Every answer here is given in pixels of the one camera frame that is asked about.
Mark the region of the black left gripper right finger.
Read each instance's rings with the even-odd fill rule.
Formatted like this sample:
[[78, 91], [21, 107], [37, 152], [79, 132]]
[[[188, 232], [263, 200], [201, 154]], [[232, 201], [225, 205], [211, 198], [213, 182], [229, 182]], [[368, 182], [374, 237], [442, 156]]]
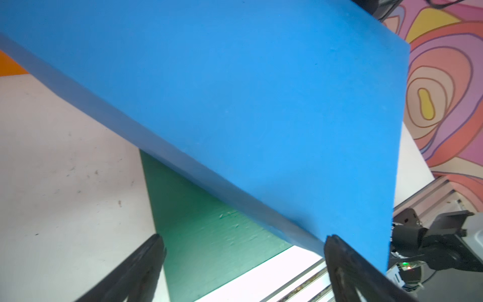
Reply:
[[355, 302], [362, 298], [374, 302], [416, 301], [339, 236], [327, 237], [324, 253], [336, 302]]

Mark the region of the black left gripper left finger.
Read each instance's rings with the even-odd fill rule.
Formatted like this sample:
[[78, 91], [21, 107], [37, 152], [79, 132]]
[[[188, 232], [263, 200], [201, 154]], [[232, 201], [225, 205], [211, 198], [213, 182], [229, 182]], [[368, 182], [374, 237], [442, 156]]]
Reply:
[[163, 238], [153, 234], [77, 301], [153, 301], [166, 255]]

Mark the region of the orange shoebox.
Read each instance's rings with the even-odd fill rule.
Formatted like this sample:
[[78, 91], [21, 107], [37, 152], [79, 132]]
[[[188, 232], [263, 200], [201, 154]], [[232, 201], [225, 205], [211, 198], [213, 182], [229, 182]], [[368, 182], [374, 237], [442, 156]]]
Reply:
[[10, 56], [0, 51], [0, 76], [16, 76], [28, 74], [20, 64], [15, 62]]

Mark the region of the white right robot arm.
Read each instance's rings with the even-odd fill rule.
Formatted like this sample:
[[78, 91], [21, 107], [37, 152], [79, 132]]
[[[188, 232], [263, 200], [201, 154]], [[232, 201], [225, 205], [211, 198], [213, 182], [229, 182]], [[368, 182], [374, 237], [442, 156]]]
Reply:
[[401, 258], [405, 267], [423, 262], [434, 271], [456, 269], [482, 272], [482, 213], [468, 210], [439, 214], [426, 228], [410, 217], [394, 222], [391, 253]]

